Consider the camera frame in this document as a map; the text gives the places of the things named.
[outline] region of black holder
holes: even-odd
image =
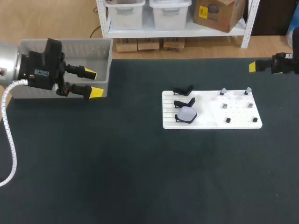
[[[175,117],[175,119],[176,119],[176,122],[191,124],[191,123],[195,120],[195,118],[197,117],[197,113],[196,113],[196,115],[194,116],[194,118],[193,118],[192,120],[190,120],[190,121],[185,121],[185,120],[181,120],[181,119],[179,119],[177,114],[176,114],[174,117]]]
[[[186,89],[181,88],[173,88],[173,94],[174,95],[183,95],[185,97],[189,96],[192,90],[194,89],[193,85],[189,85]]]
[[[187,103],[183,103],[181,101],[175,100],[174,101],[174,108],[182,108],[183,106],[188,106],[188,107],[192,107],[195,103],[195,97],[193,97],[190,102]]]

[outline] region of white shelf post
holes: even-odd
[[[247,23],[246,23],[246,28],[245,28],[245,33],[243,36],[243,41],[241,48],[247,48],[249,44],[249,40],[251,37],[251,32],[253,28],[254,21],[256,19],[256,12],[258,9],[258,5],[260,4],[260,0],[252,0],[251,6],[250,6],[250,1],[249,1],[249,12],[248,12],[248,18],[247,18]]]
[[[107,15],[106,15],[106,7],[104,5],[105,0],[97,0],[97,7],[98,7],[98,13],[99,13],[99,19],[101,24],[101,30],[102,30],[102,36],[103,38],[108,38],[107,34],[109,31],[110,23],[107,21]]]

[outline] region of black wall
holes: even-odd
[[[261,0],[252,35],[285,35],[297,3],[298,0]],[[245,21],[247,17],[248,8],[245,7]]]

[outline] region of cardboard box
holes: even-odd
[[[184,37],[164,38],[163,49],[168,51],[182,52],[185,47]]]
[[[157,50],[160,49],[159,38],[139,38],[138,50]]]
[[[122,38],[116,40],[117,52],[136,52],[137,51],[137,39],[136,38]]]
[[[196,0],[194,23],[230,32],[242,18],[246,0]]]
[[[164,38],[163,43],[164,48],[184,48],[185,47],[185,38],[184,37],[171,37]]]

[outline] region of black tabletop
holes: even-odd
[[[299,76],[253,59],[113,60],[107,98],[12,100],[4,224],[298,224]],[[257,130],[165,130],[163,90],[252,88]],[[0,128],[0,177],[11,156]]]

